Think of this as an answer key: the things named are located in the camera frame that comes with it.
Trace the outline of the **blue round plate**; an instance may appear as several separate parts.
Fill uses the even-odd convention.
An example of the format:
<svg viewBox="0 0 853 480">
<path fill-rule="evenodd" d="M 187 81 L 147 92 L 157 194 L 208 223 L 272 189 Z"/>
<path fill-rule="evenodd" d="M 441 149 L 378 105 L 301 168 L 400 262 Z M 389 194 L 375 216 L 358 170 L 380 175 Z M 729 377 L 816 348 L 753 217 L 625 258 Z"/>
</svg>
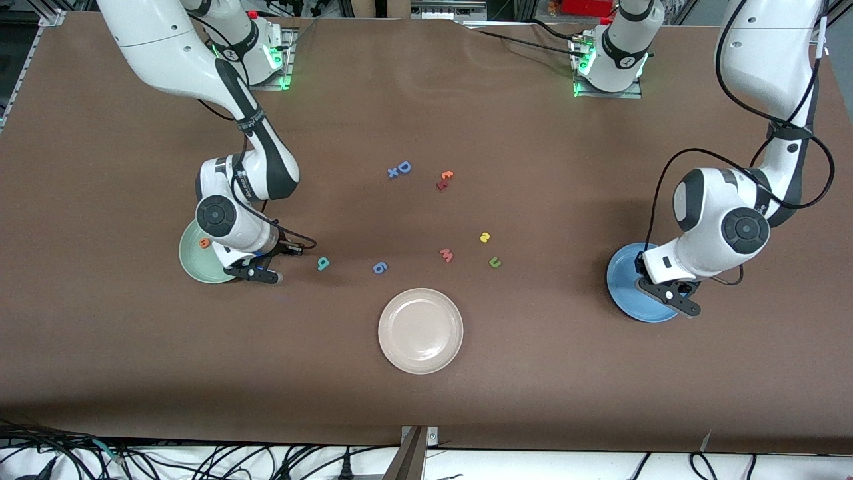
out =
<svg viewBox="0 0 853 480">
<path fill-rule="evenodd" d="M 606 284 L 610 298 L 624 314 L 643 323 L 658 324 L 676 318 L 677 312 L 637 288 L 640 274 L 636 271 L 636 258 L 644 247 L 645 243 L 638 242 L 619 249 L 608 262 Z"/>
</svg>

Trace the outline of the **green round plate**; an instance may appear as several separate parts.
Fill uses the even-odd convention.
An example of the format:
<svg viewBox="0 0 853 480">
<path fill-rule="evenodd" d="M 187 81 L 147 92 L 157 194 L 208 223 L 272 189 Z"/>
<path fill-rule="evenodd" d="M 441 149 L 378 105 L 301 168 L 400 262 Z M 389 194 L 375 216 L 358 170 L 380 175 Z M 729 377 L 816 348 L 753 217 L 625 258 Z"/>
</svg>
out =
<svg viewBox="0 0 853 480">
<path fill-rule="evenodd" d="M 208 285 L 218 285 L 233 280 L 234 277 L 223 273 L 223 265 L 217 258 L 213 242 L 207 249 L 201 249 L 198 246 L 198 240 L 202 237 L 211 240 L 197 221 L 191 221 L 183 231 L 179 241 L 179 261 L 185 273 L 192 279 Z"/>
</svg>

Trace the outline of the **beige round plate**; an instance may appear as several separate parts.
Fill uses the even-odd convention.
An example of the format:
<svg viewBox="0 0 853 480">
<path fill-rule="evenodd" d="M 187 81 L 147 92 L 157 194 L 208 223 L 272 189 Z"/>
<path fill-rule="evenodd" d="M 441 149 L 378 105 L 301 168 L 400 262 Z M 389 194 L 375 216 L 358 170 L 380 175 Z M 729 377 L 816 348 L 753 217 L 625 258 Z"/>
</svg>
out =
<svg viewBox="0 0 853 480">
<path fill-rule="evenodd" d="M 459 308 L 448 295 L 414 288 L 388 301 L 380 314 L 377 337 L 393 367 L 411 375 L 429 375 L 456 359 L 465 328 Z"/>
</svg>

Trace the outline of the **brown table cover sheet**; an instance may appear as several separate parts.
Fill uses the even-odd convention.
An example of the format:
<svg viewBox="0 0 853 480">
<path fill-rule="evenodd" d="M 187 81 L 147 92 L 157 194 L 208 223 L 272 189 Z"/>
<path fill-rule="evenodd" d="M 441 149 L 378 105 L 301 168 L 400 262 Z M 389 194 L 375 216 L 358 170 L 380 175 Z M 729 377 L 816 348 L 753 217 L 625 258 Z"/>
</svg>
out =
<svg viewBox="0 0 853 480">
<path fill-rule="evenodd" d="M 257 93 L 301 168 L 266 212 L 317 248 L 275 258 L 278 285 L 205 285 L 179 238 L 201 163 L 241 134 L 140 82 L 98 13 L 70 13 L 0 133 L 0 417 L 113 437 L 391 444 L 428 425 L 450 447 L 709 437 L 853 455 L 853 128 L 828 61 L 814 127 L 834 185 L 771 231 L 743 282 L 704 283 L 700 316 L 661 324 L 606 288 L 671 155 L 746 165 L 764 140 L 716 84 L 716 37 L 662 29 L 642 98 L 600 99 L 574 97 L 557 54 L 450 21 L 321 19 L 291 88 Z M 414 288 L 461 312 L 438 373 L 381 352 L 382 310 Z"/>
</svg>

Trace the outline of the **aluminium leg profile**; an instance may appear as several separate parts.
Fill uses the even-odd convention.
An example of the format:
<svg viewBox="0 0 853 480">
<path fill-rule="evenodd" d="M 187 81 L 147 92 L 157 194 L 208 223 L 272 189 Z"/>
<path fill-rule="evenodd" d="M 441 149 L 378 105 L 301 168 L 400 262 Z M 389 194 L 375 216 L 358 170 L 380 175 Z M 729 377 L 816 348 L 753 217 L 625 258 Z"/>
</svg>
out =
<svg viewBox="0 0 853 480">
<path fill-rule="evenodd" d="M 423 480 L 429 439 L 426 426 L 409 427 L 381 480 Z"/>
</svg>

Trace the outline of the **red box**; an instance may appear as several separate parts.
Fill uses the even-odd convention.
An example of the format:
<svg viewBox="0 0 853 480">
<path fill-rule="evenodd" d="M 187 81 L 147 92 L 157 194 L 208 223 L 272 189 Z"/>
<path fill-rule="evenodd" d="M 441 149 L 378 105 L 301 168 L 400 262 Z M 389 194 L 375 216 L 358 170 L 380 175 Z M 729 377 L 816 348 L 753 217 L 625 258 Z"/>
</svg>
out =
<svg viewBox="0 0 853 480">
<path fill-rule="evenodd" d="M 608 17 L 616 0 L 560 0 L 560 11 L 580 17 Z"/>
</svg>

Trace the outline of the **grey device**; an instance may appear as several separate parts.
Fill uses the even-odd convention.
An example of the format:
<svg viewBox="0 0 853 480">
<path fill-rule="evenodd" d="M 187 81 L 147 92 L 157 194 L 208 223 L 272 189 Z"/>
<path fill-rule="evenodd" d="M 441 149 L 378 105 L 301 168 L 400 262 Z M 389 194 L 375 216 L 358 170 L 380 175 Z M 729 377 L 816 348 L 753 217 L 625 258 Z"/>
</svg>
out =
<svg viewBox="0 0 853 480">
<path fill-rule="evenodd" d="M 409 18 L 488 21 L 488 10 L 486 0 L 411 0 Z"/>
</svg>

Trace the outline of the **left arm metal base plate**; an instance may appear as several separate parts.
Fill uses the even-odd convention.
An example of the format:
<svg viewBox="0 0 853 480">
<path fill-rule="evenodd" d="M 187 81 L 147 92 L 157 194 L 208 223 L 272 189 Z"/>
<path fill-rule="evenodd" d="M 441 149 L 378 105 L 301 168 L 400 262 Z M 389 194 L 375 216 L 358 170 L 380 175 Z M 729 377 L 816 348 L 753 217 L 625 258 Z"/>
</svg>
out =
<svg viewBox="0 0 853 480">
<path fill-rule="evenodd" d="M 600 35 L 585 31 L 568 40 L 572 59 L 574 94 L 609 98 L 641 98 L 640 76 L 648 60 L 647 51 L 625 54 L 619 51 L 616 59 L 605 51 L 600 53 Z"/>
</svg>

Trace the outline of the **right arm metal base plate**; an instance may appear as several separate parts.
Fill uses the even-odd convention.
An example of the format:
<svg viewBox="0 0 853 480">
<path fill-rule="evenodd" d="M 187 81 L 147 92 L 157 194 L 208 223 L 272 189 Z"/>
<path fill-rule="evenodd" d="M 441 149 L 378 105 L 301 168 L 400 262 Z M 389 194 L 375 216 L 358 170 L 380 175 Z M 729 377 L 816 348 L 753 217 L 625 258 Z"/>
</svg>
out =
<svg viewBox="0 0 853 480">
<path fill-rule="evenodd" d="M 232 49 L 216 47 L 217 55 L 232 63 L 252 90 L 286 91 L 295 66 L 299 30 L 257 21 L 259 39 L 239 61 Z"/>
</svg>

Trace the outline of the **small metal bracket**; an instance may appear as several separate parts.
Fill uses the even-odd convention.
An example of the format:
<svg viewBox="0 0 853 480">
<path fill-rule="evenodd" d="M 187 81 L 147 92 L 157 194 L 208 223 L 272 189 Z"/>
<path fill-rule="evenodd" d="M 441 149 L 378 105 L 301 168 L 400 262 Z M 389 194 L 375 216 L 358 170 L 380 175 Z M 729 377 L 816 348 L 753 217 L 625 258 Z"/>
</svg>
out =
<svg viewBox="0 0 853 480">
<path fill-rule="evenodd" d="M 401 428 L 401 443 L 407 437 L 409 431 L 413 429 L 410 425 L 405 425 Z M 423 427 L 424 431 L 426 431 L 426 446 L 427 447 L 436 447 L 439 444 L 439 434 L 438 434 L 438 426 L 426 426 Z"/>
</svg>

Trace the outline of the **aluminium frame edge strip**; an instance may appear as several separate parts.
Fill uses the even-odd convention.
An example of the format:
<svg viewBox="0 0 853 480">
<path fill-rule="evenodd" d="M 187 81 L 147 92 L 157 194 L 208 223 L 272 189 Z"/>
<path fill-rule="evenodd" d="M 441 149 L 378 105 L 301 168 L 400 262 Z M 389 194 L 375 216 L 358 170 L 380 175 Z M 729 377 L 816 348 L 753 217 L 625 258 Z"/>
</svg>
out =
<svg viewBox="0 0 853 480">
<path fill-rule="evenodd" d="M 0 0 L 0 133 L 45 30 L 61 25 L 65 15 L 56 0 Z"/>
</svg>

